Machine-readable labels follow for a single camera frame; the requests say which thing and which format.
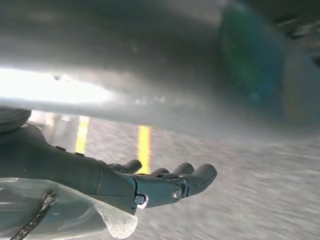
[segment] yellow lane marking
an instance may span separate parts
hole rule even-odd
[[[150,136],[151,129],[147,126],[139,126],[137,134],[137,159],[142,163],[142,168],[137,173],[150,173]]]
[[[89,117],[80,116],[78,118],[78,135],[76,136],[76,153],[84,154],[86,148],[87,134],[88,132]]]

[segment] robotic hand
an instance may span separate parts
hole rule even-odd
[[[125,165],[109,164],[109,167],[132,183],[136,192],[134,203],[140,209],[174,204],[196,195],[208,188],[217,175],[217,170],[211,164],[204,164],[195,171],[186,162],[172,173],[165,168],[158,168],[151,174],[134,174],[142,167],[138,160],[131,160]]]

